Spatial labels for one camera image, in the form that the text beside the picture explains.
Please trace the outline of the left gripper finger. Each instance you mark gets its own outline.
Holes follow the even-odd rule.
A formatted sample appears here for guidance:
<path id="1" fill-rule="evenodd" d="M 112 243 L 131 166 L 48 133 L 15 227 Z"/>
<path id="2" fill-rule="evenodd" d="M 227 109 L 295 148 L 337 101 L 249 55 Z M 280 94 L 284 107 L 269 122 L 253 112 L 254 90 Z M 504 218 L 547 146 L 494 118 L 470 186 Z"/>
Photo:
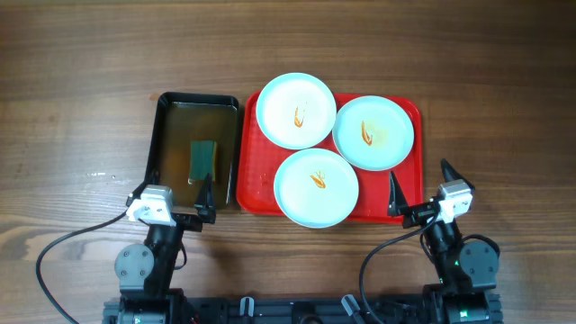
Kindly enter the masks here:
<path id="1" fill-rule="evenodd" d="M 157 169 L 152 170 L 144 179 L 145 185 L 157 185 L 159 181 L 159 171 Z"/>
<path id="2" fill-rule="evenodd" d="M 212 194 L 212 175 L 210 173 L 203 180 L 202 189 L 196 198 L 194 208 L 203 223 L 215 223 L 216 208 Z"/>

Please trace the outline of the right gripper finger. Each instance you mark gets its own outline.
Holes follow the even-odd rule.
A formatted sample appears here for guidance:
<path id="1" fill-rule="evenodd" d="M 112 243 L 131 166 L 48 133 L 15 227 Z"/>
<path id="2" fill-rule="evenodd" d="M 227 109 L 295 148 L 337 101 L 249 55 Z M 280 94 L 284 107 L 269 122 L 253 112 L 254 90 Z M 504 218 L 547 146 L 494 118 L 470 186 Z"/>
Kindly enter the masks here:
<path id="1" fill-rule="evenodd" d="M 401 190 L 399 181 L 393 171 L 389 173 L 389 181 L 390 181 L 390 197 L 389 197 L 388 215 L 390 217 L 398 217 L 404 215 L 406 210 L 410 206 L 403 194 L 403 191 Z"/>
<path id="2" fill-rule="evenodd" d="M 446 182 L 452 182 L 456 180 L 463 180 L 471 190 L 474 189 L 474 185 L 468 181 L 463 175 L 455 170 L 455 168 L 445 159 L 442 158 L 440 161 L 440 166 L 443 174 L 443 178 Z"/>

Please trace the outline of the green yellow sponge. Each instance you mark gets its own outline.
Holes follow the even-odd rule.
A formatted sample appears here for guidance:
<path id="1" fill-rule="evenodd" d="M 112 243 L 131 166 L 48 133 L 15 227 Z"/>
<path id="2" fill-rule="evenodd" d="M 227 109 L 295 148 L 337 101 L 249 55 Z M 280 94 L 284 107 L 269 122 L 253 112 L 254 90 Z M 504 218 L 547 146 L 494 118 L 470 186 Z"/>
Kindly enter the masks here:
<path id="1" fill-rule="evenodd" d="M 188 184 L 203 181 L 206 176 L 210 176 L 214 182 L 217 165 L 217 142 L 213 140 L 192 141 L 190 149 Z"/>

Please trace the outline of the white plate bottom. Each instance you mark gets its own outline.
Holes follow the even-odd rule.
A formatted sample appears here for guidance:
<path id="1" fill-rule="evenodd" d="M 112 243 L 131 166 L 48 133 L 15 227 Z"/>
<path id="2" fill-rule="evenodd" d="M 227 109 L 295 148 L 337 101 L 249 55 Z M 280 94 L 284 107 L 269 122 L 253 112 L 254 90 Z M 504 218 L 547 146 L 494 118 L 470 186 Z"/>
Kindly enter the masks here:
<path id="1" fill-rule="evenodd" d="M 307 148 L 291 154 L 274 176 L 274 198 L 291 221 L 311 229 L 339 224 L 356 207 L 359 181 L 339 154 Z"/>

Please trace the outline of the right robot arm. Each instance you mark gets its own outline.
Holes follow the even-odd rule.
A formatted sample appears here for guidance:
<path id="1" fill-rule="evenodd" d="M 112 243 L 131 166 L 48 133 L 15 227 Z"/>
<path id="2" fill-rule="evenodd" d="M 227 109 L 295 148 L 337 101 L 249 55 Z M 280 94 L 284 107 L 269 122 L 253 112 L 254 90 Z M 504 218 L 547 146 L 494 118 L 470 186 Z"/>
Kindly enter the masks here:
<path id="1" fill-rule="evenodd" d="M 428 202 L 410 205 L 395 174 L 390 174 L 388 213 L 401 216 L 405 229 L 418 227 L 420 242 L 439 283 L 423 288 L 420 323 L 501 323 L 497 286 L 500 247 L 480 234 L 463 236 L 456 218 L 471 206 L 475 187 L 447 160 L 440 163 L 445 181 Z"/>

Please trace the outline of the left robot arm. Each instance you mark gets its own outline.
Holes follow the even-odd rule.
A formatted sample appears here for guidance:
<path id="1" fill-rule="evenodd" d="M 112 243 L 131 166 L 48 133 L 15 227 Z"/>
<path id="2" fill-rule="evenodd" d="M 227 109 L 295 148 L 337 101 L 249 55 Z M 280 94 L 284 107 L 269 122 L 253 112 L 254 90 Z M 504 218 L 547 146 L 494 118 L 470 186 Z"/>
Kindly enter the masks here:
<path id="1" fill-rule="evenodd" d="M 121 297 L 117 303 L 104 306 L 103 322 L 195 323 L 194 307 L 183 291 L 172 289 L 170 283 L 177 256 L 185 252 L 184 232 L 200 232 L 204 223 L 215 222 L 212 174 L 202 180 L 195 212 L 174 211 L 172 189 L 149 181 L 129 195 L 127 206 L 129 220 L 146 224 L 148 234 L 143 243 L 129 245 L 117 256 L 114 271 L 120 280 Z"/>

